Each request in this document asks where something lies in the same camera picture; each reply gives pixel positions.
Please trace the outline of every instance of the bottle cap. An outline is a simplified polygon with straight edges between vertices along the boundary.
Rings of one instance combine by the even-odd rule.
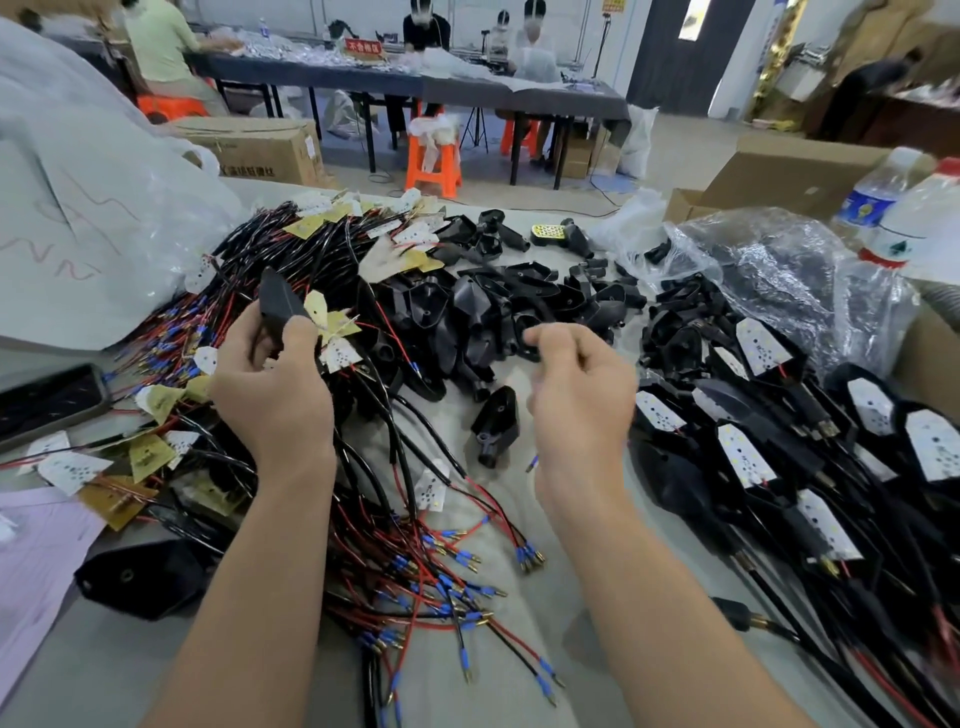
[[[937,165],[936,174],[960,177],[960,157],[945,157]]]
[[[887,163],[893,164],[900,169],[907,170],[916,164],[917,159],[919,159],[923,154],[924,153],[919,149],[913,149],[911,147],[897,147],[897,149],[890,153],[890,157],[887,158]]]

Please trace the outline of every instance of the water bottle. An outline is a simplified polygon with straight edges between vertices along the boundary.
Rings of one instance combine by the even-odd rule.
[[[853,187],[834,221],[866,242],[883,215],[910,187],[910,168],[923,154],[918,149],[897,147],[880,166]]]
[[[936,171],[887,210],[860,257],[888,268],[917,258],[927,268],[956,258],[956,229],[949,223],[960,210],[960,158],[945,158]]]

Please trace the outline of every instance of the chair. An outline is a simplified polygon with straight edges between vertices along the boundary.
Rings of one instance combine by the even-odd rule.
[[[530,122],[530,131],[527,132],[527,135],[523,137],[523,146],[527,148],[527,151],[532,157],[537,153],[537,134],[540,132],[540,122],[531,121]],[[514,144],[514,120],[508,119],[507,126],[503,130],[503,138],[500,139],[500,154],[504,157],[507,157],[511,151]]]
[[[136,97],[137,107],[154,124],[165,124],[184,116],[209,116],[204,102],[199,99],[177,98],[174,96],[153,96],[141,94]]]
[[[456,144],[440,145],[440,172],[424,172],[423,156],[426,147],[420,144],[415,136],[410,137],[410,155],[407,161],[407,189],[417,186],[417,182],[435,182],[443,192],[443,196],[451,200],[457,197],[457,187],[463,186],[464,177],[460,172]]]

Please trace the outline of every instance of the box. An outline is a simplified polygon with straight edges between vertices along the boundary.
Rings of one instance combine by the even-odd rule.
[[[829,220],[853,186],[889,154],[779,134],[743,136],[706,190],[674,190],[664,219],[680,223],[720,209],[782,207]]]
[[[594,140],[589,138],[587,124],[574,124],[566,145],[563,176],[571,180],[585,180],[590,169]]]
[[[312,119],[190,116],[170,126],[177,136],[213,152],[224,177],[325,186]]]
[[[589,173],[611,177],[620,165],[623,149],[611,141],[611,133],[599,122],[593,125],[593,152],[590,154]]]

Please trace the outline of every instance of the red sign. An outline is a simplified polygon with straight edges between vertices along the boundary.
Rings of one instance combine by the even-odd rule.
[[[344,38],[344,52],[360,61],[381,61],[383,43],[379,40],[363,40],[358,37]]]

